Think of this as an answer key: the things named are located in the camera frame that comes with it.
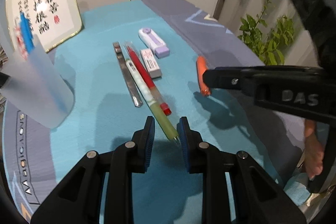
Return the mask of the right hand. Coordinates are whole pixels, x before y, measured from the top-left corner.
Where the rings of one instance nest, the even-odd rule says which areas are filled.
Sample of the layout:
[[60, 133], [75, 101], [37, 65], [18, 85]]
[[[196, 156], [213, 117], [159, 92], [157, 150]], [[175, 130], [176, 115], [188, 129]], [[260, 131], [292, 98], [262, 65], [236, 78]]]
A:
[[324, 148], [316, 135], [317, 123], [306, 119], [304, 122], [305, 137], [305, 170], [309, 180], [322, 173]]

